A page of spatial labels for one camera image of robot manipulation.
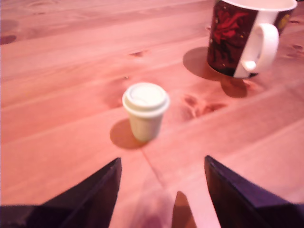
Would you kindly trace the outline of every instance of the cup lid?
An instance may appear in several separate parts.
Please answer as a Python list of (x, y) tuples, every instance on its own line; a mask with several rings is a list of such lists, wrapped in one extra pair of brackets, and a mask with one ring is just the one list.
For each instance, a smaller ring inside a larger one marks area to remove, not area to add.
[(123, 105), (127, 111), (141, 117), (160, 115), (166, 111), (169, 103), (166, 91), (153, 83), (134, 84), (123, 95)]

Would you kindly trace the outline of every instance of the dark patterned mug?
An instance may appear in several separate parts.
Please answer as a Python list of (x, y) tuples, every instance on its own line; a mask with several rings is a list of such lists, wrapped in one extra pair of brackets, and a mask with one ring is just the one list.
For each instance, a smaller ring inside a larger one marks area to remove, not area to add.
[(216, 0), (209, 40), (208, 64), (237, 78), (269, 67), (296, 0)]

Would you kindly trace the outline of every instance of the mug handle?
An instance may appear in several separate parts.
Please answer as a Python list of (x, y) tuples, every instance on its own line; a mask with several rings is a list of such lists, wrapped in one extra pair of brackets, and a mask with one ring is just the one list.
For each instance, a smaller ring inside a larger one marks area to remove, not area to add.
[(275, 59), (279, 45), (279, 32), (277, 28), (268, 23), (260, 23), (255, 32), (262, 35), (262, 48), (258, 60), (243, 60), (244, 69), (250, 73), (259, 73), (269, 67)]

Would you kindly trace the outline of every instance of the black triangular shape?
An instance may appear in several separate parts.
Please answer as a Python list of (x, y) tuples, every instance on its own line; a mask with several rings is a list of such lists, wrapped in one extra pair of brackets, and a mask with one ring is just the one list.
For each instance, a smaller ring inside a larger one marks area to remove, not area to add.
[(294, 205), (249, 182), (210, 156), (205, 173), (222, 228), (303, 228), (303, 205)]
[(181, 191), (176, 194), (171, 228), (197, 228), (187, 196)]
[(41, 206), (1, 206), (3, 228), (107, 228), (121, 178), (117, 158)]

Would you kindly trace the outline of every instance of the wood grain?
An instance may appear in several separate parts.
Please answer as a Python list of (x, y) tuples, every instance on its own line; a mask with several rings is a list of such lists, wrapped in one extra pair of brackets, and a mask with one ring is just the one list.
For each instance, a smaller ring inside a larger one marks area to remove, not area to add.
[[(304, 3), (272, 67), (246, 80), (206, 64), (213, 4), (3, 0), (1, 203), (43, 203), (122, 157), (111, 228), (170, 228), (178, 191), (198, 228), (219, 228), (207, 154), (304, 202)], [(121, 102), (142, 81), (171, 98), (149, 143), (135, 140)]]

